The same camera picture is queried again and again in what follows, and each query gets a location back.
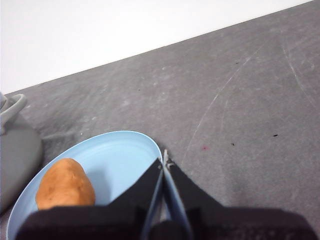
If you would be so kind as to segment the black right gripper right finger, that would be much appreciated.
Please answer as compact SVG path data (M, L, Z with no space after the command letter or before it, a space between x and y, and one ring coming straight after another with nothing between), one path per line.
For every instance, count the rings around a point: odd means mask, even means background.
M194 183L163 152L164 194L171 220L177 223L187 240L208 240L210 217L223 205Z

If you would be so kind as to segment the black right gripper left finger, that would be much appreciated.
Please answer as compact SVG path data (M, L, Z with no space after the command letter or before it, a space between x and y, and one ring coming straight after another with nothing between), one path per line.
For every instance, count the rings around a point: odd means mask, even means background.
M142 176L107 205L108 240L144 240L150 229L162 187L162 163L157 158Z

